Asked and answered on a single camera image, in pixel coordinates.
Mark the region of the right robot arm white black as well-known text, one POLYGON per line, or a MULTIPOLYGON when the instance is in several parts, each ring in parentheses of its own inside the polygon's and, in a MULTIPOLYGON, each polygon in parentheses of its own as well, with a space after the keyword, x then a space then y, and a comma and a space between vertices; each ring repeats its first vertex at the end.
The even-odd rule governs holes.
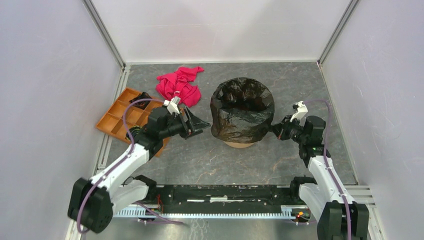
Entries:
POLYGON ((298 144, 299 157, 312 178, 295 177, 289 189, 289 199, 295 204, 306 203, 317 221, 320 240, 366 240, 369 209, 355 200, 334 170, 331 155, 324 144, 326 121, 308 116, 304 125, 287 115, 270 131, 281 140, 298 144))

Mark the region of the orange trash bin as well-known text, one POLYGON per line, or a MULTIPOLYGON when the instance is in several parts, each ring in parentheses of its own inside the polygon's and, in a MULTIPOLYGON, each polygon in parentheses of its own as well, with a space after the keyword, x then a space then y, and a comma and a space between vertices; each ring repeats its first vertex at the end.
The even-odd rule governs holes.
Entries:
POLYGON ((245 149, 245 148, 248 148, 248 147, 250 147, 250 146, 252 146, 252 145, 255 144, 255 142, 252 142, 252 143, 238 143, 238 142, 227 142, 227 141, 225 141, 224 143, 226 145, 228 145, 228 146, 230 146, 232 148, 236 148, 236 149, 245 149))

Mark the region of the black plastic trash bag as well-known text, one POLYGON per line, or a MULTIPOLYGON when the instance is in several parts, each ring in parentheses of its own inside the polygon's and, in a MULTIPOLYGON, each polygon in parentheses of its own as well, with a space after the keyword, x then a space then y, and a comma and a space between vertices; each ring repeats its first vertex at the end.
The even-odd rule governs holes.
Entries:
POLYGON ((275 101, 269 88, 248 77, 222 82, 210 99, 211 134, 228 143, 252 144, 269 132, 275 101))

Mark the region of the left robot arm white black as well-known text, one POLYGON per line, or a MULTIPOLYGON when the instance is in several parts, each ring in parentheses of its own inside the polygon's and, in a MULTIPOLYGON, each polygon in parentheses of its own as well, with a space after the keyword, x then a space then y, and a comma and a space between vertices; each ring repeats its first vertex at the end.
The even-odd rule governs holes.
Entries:
POLYGON ((90 179, 81 177, 74 183, 67 216, 77 222, 80 233, 85 227, 98 234, 129 205, 156 200, 155 181, 138 176, 128 184, 124 182, 161 150, 164 139, 175 135, 188 139, 211 127, 187 107, 183 110, 181 113, 171 105, 152 109, 145 125, 127 133, 130 145, 119 159, 90 179))

